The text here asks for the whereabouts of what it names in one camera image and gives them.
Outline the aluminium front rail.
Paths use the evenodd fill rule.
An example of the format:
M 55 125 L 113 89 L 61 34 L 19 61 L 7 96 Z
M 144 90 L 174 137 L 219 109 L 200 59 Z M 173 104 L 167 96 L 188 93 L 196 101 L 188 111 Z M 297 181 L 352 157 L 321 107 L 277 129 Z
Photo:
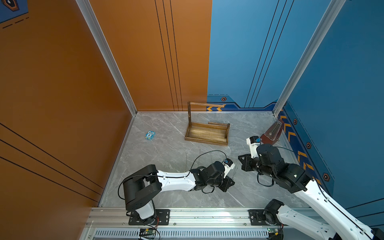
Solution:
M 252 226 L 248 208 L 157 208 L 169 209 L 170 220 L 165 227 L 245 228 Z M 129 217 L 125 208 L 92 208 L 86 221 L 87 227 L 128 227 Z

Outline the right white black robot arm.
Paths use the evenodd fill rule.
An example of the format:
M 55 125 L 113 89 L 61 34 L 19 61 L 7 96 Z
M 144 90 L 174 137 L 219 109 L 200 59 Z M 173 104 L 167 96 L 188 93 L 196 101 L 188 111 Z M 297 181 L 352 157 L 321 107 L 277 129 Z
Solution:
M 304 168 L 288 164 L 279 149 L 270 144 L 250 147 L 238 157 L 245 172 L 267 176 L 273 184 L 307 203 L 323 223 L 300 214 L 276 199 L 264 208 L 262 219 L 269 225 L 290 226 L 315 240 L 382 240 L 384 232 L 362 223 L 334 200 Z

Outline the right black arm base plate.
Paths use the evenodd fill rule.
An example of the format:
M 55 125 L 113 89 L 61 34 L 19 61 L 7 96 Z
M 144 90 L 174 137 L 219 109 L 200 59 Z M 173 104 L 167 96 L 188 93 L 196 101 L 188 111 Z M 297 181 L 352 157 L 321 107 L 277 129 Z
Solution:
M 281 227 L 281 223 L 277 218 L 277 211 L 266 210 L 248 210 L 250 222 L 252 226 L 278 226 Z

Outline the wooden jewelry display stand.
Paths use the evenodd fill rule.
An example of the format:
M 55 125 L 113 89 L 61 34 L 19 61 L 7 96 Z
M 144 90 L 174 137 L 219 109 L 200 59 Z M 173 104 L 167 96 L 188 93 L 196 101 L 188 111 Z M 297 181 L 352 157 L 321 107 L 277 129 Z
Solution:
M 217 146 L 228 146 L 230 124 L 213 123 L 213 122 L 203 124 L 203 123 L 193 122 L 191 105 L 196 105 L 201 107 L 215 107 L 215 108 L 224 108 L 226 106 L 226 105 L 194 103 L 194 102 L 188 101 L 188 127 L 184 137 L 185 141 L 217 145 Z

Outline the left green circuit board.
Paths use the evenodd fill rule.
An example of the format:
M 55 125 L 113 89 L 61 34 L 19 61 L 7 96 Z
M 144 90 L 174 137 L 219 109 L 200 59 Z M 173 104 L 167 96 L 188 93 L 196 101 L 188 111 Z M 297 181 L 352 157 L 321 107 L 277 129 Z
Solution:
M 149 238 L 154 238 L 157 236 L 157 231 L 155 229 L 140 229 L 139 231 L 139 237 L 149 237 Z

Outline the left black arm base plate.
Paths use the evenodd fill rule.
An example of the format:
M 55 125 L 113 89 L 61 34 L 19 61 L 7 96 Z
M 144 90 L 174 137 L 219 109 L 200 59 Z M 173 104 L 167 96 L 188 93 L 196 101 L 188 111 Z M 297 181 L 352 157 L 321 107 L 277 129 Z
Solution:
M 130 218 L 130 226 L 167 226 L 170 220 L 170 212 L 169 209 L 155 209 L 155 214 L 147 219 L 141 219 L 136 211 L 126 212 L 126 216 Z

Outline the dark red metronome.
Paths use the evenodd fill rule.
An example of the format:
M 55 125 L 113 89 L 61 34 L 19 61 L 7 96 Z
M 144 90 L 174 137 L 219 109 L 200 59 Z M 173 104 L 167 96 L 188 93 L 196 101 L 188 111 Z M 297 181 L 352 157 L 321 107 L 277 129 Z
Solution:
M 280 138 L 283 131 L 284 122 L 282 120 L 275 121 L 260 137 L 263 144 L 274 145 Z

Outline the green circuit board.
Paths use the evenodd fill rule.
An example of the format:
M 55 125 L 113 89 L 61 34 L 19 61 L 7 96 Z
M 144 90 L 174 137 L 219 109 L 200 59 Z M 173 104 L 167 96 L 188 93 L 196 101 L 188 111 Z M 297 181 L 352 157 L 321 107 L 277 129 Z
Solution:
M 282 240 L 284 231 L 281 228 L 268 228 L 268 240 Z
M 139 237 L 149 237 L 149 238 L 154 238 L 157 236 L 157 231 L 155 229 L 140 229 L 139 231 Z

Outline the small blue owl toy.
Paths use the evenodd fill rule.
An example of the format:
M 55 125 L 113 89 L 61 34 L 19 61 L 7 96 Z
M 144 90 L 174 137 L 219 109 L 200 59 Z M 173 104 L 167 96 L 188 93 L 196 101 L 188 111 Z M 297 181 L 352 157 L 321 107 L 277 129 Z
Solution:
M 147 140 L 152 140 L 154 138 L 155 134 L 156 133 L 154 131 L 148 131 L 148 133 L 146 134 L 145 138 Z

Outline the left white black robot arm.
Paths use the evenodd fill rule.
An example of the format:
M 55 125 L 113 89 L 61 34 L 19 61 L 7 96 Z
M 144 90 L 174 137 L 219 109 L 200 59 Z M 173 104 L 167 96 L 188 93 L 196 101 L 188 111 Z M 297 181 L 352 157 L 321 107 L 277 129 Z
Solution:
M 207 167 L 190 168 L 184 173 L 170 173 L 148 165 L 124 178 L 118 187 L 118 197 L 125 201 L 128 216 L 135 216 L 144 225 L 158 220 L 153 198 L 160 193 L 170 191 L 201 191 L 211 194 L 219 189 L 226 192 L 235 182 L 229 173 L 235 163 L 224 158 Z

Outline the right green circuit board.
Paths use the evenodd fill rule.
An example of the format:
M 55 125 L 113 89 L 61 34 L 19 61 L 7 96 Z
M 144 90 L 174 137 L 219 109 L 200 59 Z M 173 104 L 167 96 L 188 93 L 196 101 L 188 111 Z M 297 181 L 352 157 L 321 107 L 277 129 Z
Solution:
M 268 228 L 268 240 L 282 240 L 284 231 L 281 228 Z

